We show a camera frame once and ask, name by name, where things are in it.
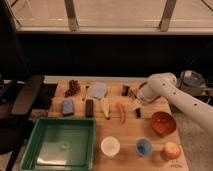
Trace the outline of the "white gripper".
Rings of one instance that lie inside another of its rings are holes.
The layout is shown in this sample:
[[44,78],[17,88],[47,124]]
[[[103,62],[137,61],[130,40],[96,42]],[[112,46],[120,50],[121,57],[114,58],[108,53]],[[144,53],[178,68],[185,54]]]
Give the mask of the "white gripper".
[[146,85],[146,82],[139,86],[138,90],[129,90],[129,96],[132,98],[130,107],[132,110],[140,109],[143,105],[146,105],[150,100],[144,95],[142,88]]

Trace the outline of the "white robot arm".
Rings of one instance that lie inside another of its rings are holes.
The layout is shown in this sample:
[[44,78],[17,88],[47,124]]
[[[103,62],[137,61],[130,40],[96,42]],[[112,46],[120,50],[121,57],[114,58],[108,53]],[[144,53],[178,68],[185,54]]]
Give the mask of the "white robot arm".
[[141,104],[148,104],[163,96],[213,136],[213,106],[181,91],[176,84],[173,73],[152,74],[135,91],[136,98]]

